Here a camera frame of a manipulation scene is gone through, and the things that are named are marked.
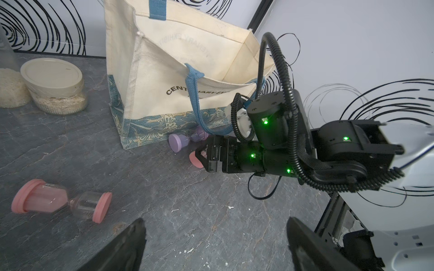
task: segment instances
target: black line drawing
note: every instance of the black line drawing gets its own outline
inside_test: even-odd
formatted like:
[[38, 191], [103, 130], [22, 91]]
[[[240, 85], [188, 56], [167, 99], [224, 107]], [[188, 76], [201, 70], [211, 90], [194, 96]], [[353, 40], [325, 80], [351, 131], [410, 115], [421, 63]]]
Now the black line drawing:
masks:
[[397, 187], [388, 187], [388, 186], [383, 186], [380, 190], [384, 191], [384, 192], [389, 192], [391, 194], [394, 194], [394, 197], [391, 197], [391, 195], [389, 194], [387, 196], [387, 198], [389, 199], [389, 201], [396, 201], [399, 202], [400, 198], [402, 198], [401, 196], [398, 195], [402, 195], [405, 196], [403, 201], [395, 206], [386, 206], [386, 205], [381, 205], [378, 203], [374, 203], [372, 201], [367, 200], [365, 197], [363, 197], [362, 195], [360, 195], [359, 192], [358, 195], [360, 197], [362, 197], [365, 201], [370, 202], [374, 205], [380, 206], [380, 207], [388, 207], [388, 208], [395, 208], [395, 207], [399, 207], [401, 205], [404, 204], [404, 202], [407, 200], [407, 197], [432, 197], [434, 196], [434, 194], [432, 192], [434, 192], [434, 190], [430, 190], [433, 187], [419, 187], [419, 186], [411, 186], [411, 189], [406, 189], [405, 187], [402, 188], [397, 188]]
[[[280, 48], [284, 49], [290, 49], [291, 51], [286, 51], [285, 61], [286, 66], [291, 71], [290, 78], [292, 87], [294, 86], [294, 73], [291, 65], [293, 65], [299, 55], [300, 55], [300, 40], [297, 38], [297, 36], [294, 33], [285, 33], [277, 38], [277, 41], [279, 42]], [[274, 91], [280, 91], [280, 79], [277, 73], [277, 70], [273, 71], [273, 73], [268, 76], [268, 78], [265, 80], [265, 85], [261, 90], [261, 95], [274, 92]]]
[[433, 79], [406, 79], [361, 93], [349, 85], [329, 84], [310, 93], [303, 106], [312, 128], [338, 119], [375, 119], [432, 125], [433, 85]]
[[[72, 0], [58, 0], [57, 10], [38, 0], [0, 0], [0, 24], [13, 49], [86, 55], [86, 32]], [[73, 21], [75, 27], [65, 22]]]
[[303, 101], [310, 127], [319, 128], [337, 120], [352, 98], [358, 106], [368, 103], [368, 99], [361, 95], [357, 89], [345, 84], [327, 84], [315, 89]]
[[173, 0], [194, 7], [218, 19], [222, 19], [228, 11], [232, 0]]

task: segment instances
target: countertop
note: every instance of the countertop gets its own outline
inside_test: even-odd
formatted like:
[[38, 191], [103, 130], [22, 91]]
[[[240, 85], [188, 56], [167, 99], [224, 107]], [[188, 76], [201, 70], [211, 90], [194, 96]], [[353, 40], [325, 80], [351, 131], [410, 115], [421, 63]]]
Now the countertop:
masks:
[[[247, 191], [250, 174], [207, 173], [191, 165], [189, 145], [167, 142], [124, 150], [109, 109], [105, 59], [18, 53], [20, 63], [55, 57], [83, 72], [89, 105], [76, 115], [43, 113], [34, 103], [0, 108], [0, 270], [76, 270], [138, 217], [147, 244], [141, 270], [293, 270], [286, 221], [312, 230], [326, 193], [283, 178], [265, 201]], [[55, 214], [14, 214], [13, 197], [27, 181], [59, 184], [72, 195], [112, 192], [101, 224]], [[276, 176], [255, 177], [258, 196]]]

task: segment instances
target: tote bag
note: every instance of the tote bag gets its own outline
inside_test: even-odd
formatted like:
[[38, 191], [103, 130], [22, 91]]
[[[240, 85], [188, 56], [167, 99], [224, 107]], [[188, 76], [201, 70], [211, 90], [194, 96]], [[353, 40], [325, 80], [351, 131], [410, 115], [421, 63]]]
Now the tote bag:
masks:
[[[124, 149], [197, 125], [231, 131], [224, 108], [256, 88], [260, 45], [250, 30], [171, 0], [105, 0], [104, 9], [110, 107]], [[264, 76], [274, 68], [267, 55]]]

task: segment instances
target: black cable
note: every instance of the black cable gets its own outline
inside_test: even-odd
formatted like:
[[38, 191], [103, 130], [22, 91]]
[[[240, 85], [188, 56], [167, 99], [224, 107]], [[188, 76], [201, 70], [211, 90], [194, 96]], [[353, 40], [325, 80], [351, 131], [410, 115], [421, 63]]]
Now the black cable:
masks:
[[254, 101], [252, 98], [250, 98], [249, 96], [246, 96], [246, 95], [242, 95], [242, 94], [240, 94], [241, 96], [243, 96], [244, 98], [246, 98], [247, 100], [249, 100], [249, 101]]
[[255, 195], [252, 194], [252, 192], [250, 191], [250, 180], [252, 179], [252, 177], [255, 176], [255, 174], [252, 174], [252, 176], [250, 176], [249, 181], [247, 182], [247, 190], [249, 191], [249, 194], [254, 198], [254, 199], [258, 199], [258, 200], [264, 200], [267, 199], [269, 197], [271, 197], [274, 192], [276, 191], [277, 186], [280, 183], [280, 179], [282, 179], [282, 176], [279, 176], [279, 179], [277, 180], [276, 186], [274, 187], [274, 189], [271, 191], [270, 194], [266, 195], [265, 197], [257, 197]]
[[423, 153], [421, 153], [418, 157], [414, 158], [413, 160], [411, 160], [410, 162], [406, 163], [405, 165], [401, 166], [399, 169], [403, 170], [407, 167], [409, 167], [411, 164], [413, 164], [414, 162], [416, 162], [417, 160], [421, 159], [423, 156], [425, 156], [427, 153], [429, 153], [432, 149], [434, 149], [434, 145], [432, 145], [430, 148], [428, 148], [428, 150], [424, 151]]
[[240, 131], [240, 128], [238, 127], [237, 112], [238, 112], [238, 106], [239, 106], [241, 100], [244, 101], [244, 99], [241, 98], [241, 94], [240, 93], [236, 93], [235, 97], [233, 98], [231, 107], [230, 107], [230, 121], [232, 123], [233, 133], [235, 134], [235, 136], [237, 137], [237, 139], [241, 143], [249, 143], [255, 137], [255, 130], [253, 130], [253, 128], [251, 128], [249, 136], [248, 137], [244, 137], [243, 134]]
[[374, 205], [376, 205], [376, 206], [380, 206], [380, 207], [388, 207], [388, 208], [399, 207], [399, 206], [403, 205], [404, 202], [407, 200], [407, 195], [405, 195], [405, 198], [404, 198], [404, 200], [402, 201], [402, 203], [401, 203], [400, 205], [396, 205], [396, 206], [386, 206], [386, 205], [380, 205], [380, 204], [377, 204], [377, 203], [373, 203], [372, 201], [369, 201], [369, 200], [365, 199], [362, 195], [360, 195], [359, 192], [357, 192], [357, 194], [358, 194], [359, 196], [361, 196], [362, 199], [366, 200], [366, 201], [369, 202], [369, 203], [372, 203], [372, 204], [374, 204]]

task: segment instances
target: blue strap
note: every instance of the blue strap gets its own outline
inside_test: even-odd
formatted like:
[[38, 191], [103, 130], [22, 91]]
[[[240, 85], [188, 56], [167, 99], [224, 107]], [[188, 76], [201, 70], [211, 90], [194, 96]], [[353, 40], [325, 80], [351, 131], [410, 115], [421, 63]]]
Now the blue strap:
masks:
[[149, 0], [149, 18], [166, 20], [166, 0]]
[[201, 109], [199, 107], [199, 93], [197, 89], [197, 80], [205, 76], [202, 72], [197, 71], [195, 68], [190, 66], [189, 64], [185, 64], [190, 71], [188, 76], [185, 79], [185, 84], [187, 85], [188, 95], [190, 96], [191, 106], [193, 107], [193, 113], [196, 117], [197, 123], [205, 130], [205, 132], [209, 134], [218, 134], [218, 135], [227, 135], [232, 131], [232, 125], [229, 125], [223, 129], [213, 129], [211, 130], [205, 124], [202, 119]]

